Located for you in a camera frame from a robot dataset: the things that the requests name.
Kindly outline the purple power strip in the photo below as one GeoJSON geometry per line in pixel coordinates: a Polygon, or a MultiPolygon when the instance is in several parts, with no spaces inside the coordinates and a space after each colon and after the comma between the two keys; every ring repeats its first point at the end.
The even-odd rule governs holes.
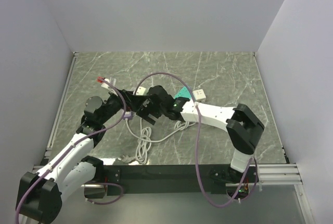
{"type": "Polygon", "coordinates": [[[134,112],[132,112],[132,111],[126,111],[124,113],[123,119],[124,120],[132,120],[134,116],[135,116],[134,112]]]}

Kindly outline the white cube socket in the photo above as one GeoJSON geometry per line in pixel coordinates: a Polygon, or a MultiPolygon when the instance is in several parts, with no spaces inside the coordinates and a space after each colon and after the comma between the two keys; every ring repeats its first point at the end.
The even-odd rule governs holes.
{"type": "Polygon", "coordinates": [[[204,103],[207,99],[206,94],[203,89],[198,89],[193,91],[195,101],[204,103]]]}

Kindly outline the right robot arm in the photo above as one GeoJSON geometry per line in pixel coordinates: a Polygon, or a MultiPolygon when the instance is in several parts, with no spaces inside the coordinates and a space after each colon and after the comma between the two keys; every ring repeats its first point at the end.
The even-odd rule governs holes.
{"type": "Polygon", "coordinates": [[[152,125],[155,119],[165,116],[173,121],[201,122],[226,131],[235,149],[228,175],[235,182],[247,175],[246,167],[265,129],[247,105],[220,107],[186,97],[173,98],[160,85],[149,89],[138,88],[134,95],[141,102],[137,114],[152,125]]]}

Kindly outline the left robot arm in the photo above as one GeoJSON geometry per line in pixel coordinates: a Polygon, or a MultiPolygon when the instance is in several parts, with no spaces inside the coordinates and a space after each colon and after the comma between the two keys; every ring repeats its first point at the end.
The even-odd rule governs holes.
{"type": "Polygon", "coordinates": [[[26,172],[19,183],[15,222],[24,215],[39,223],[52,223],[63,202],[83,184],[107,187],[104,162],[88,153],[102,140],[108,130],[105,123],[120,110],[138,112],[147,92],[116,90],[107,100],[90,97],[76,133],[48,164],[37,172],[26,172]]]}

